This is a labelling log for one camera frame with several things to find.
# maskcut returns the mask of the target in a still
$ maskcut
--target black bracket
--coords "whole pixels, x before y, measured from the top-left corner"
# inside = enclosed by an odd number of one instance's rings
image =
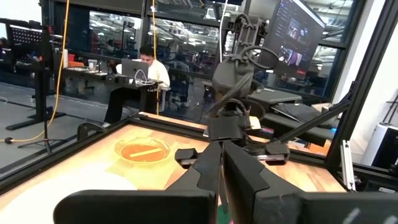
[[[98,124],[83,123],[83,124],[79,125],[79,127],[77,127],[77,141],[87,138],[88,133],[90,131],[95,131],[97,133],[103,133],[106,131],[106,128],[104,128]]]

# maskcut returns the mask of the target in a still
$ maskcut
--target person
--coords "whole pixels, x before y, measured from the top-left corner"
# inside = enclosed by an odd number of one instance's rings
[[[154,50],[152,46],[147,45],[139,49],[140,59],[136,60],[138,62],[148,63],[148,78],[152,80],[159,80],[162,82],[159,84],[161,89],[166,89],[170,86],[170,78],[167,73],[166,67],[155,59]],[[118,73],[121,73],[121,65],[117,66]],[[123,104],[126,100],[140,100],[141,91],[130,89],[130,88],[118,88],[111,92],[109,97],[108,110],[106,111],[105,122],[112,124],[121,119],[123,112]],[[156,113],[157,103],[156,103],[156,91],[150,91],[147,94],[147,108],[146,112]]]

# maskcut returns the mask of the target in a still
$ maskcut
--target dark pants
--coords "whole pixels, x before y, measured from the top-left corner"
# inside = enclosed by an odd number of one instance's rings
[[[118,88],[111,92],[109,97],[108,110],[106,111],[105,122],[113,124],[120,121],[123,112],[123,105],[126,100],[140,102],[141,91],[130,88]],[[156,91],[148,92],[144,112],[156,113]]]

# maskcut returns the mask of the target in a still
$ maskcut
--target monitor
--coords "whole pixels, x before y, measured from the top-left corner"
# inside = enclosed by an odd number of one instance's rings
[[[324,29],[325,23],[301,0],[280,0],[264,41],[279,57],[274,73],[304,79]]]

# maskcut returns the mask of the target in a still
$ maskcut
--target wooden tabletop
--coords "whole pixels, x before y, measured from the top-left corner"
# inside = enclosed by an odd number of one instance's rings
[[[178,123],[205,128],[185,121]],[[201,152],[207,145],[208,142],[127,125],[2,195],[0,223],[53,223],[56,204],[79,190],[166,189],[185,172],[174,161],[175,151],[194,147]],[[294,162],[266,167],[307,192],[344,191],[325,169]]]

